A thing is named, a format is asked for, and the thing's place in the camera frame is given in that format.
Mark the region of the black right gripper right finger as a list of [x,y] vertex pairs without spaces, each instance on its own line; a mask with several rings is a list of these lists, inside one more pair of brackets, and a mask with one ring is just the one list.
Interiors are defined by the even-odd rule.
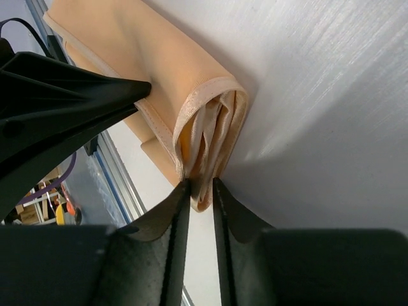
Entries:
[[407,237],[390,229],[277,229],[213,181],[223,305],[406,305]]

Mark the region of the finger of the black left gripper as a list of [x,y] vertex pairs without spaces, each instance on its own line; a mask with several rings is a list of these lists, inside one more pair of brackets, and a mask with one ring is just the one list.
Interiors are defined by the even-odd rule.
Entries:
[[112,78],[1,40],[1,216],[100,132],[136,112],[148,82]]

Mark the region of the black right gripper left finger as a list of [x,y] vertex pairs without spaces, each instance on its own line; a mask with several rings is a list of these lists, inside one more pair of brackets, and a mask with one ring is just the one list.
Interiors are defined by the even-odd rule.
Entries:
[[191,184],[123,228],[2,226],[2,305],[180,305]]

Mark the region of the beige cloth napkin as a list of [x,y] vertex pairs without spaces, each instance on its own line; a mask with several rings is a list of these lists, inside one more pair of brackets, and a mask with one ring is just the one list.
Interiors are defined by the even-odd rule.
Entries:
[[151,84],[126,124],[171,184],[191,181],[192,208],[206,210],[249,106],[236,78],[143,1],[54,1],[43,18],[79,68]]

